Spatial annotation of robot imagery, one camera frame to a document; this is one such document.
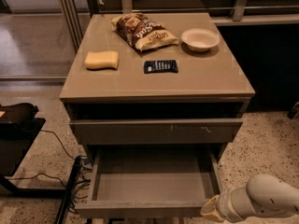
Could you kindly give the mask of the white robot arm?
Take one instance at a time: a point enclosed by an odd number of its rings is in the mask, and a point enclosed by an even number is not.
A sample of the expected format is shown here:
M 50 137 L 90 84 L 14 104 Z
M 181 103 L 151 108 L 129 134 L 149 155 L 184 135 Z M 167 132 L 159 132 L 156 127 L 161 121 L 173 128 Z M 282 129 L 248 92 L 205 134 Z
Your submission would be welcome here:
M 299 214 L 299 189 L 272 175 L 256 174 L 245 186 L 215 195 L 200 213 L 219 223 L 237 223 L 248 217 L 291 217 Z

